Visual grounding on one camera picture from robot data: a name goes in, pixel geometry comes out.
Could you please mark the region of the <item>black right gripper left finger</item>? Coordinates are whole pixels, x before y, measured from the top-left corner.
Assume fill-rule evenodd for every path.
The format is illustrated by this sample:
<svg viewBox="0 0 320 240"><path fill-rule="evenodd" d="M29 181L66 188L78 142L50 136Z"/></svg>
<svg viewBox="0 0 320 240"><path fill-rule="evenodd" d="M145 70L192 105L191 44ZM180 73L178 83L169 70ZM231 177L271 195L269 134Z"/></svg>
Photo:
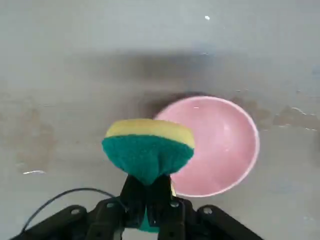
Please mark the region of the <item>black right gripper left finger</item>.
<svg viewBox="0 0 320 240"><path fill-rule="evenodd" d="M74 192L91 191L107 196L93 210L70 205L33 227L29 224L45 207L58 198ZM145 186L128 176L119 196L106 191L82 187L67 190L48 200L26 221L15 240L120 240L126 228L140 228L146 211Z"/></svg>

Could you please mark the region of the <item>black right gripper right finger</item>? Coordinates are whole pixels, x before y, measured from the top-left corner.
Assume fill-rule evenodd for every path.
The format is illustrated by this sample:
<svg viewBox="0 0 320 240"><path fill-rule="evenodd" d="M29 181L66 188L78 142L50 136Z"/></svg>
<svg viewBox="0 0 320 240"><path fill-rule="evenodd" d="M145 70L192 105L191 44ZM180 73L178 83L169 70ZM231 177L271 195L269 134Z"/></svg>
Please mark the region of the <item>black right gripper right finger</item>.
<svg viewBox="0 0 320 240"><path fill-rule="evenodd" d="M147 216L149 224L159 228L159 240L262 239L217 206L207 204L195 210L189 200L173 196L168 175L147 187Z"/></svg>

